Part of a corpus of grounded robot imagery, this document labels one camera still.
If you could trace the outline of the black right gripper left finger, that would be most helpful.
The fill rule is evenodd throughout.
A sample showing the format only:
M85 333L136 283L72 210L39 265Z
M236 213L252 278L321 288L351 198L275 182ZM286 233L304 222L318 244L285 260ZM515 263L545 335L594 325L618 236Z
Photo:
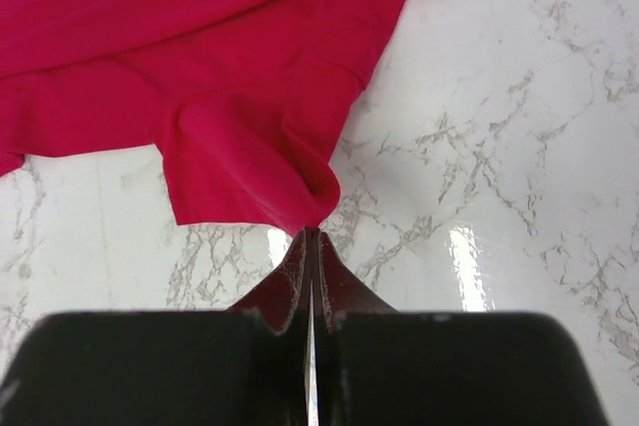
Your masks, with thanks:
M309 254L224 310L73 311L25 336L1 383L5 425L304 425Z

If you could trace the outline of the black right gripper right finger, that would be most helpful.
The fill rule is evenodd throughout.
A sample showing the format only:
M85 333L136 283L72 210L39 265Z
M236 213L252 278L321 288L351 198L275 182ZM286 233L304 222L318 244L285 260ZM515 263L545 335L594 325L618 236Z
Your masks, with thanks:
M616 416L576 338L533 311L399 311L315 230L322 425L634 425Z

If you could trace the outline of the bright red t-shirt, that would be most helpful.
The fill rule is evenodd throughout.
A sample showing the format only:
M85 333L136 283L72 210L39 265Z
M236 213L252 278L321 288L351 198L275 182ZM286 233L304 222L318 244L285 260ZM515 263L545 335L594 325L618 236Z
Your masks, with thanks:
M1 171L153 145L180 224L318 226L406 0L1 0Z

